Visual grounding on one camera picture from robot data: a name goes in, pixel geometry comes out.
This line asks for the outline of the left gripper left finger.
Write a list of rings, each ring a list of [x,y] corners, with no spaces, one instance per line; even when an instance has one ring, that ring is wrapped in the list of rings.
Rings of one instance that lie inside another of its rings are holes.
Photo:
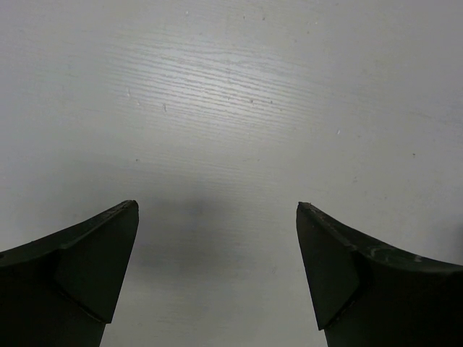
[[[138,224],[139,205],[126,200],[1,252],[1,345],[99,346]]]

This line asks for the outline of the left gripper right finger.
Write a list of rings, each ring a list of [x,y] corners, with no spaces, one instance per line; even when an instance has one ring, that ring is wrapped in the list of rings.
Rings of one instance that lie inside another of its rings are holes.
[[[393,247],[314,205],[297,236],[318,329],[329,346],[460,346],[462,267]]]

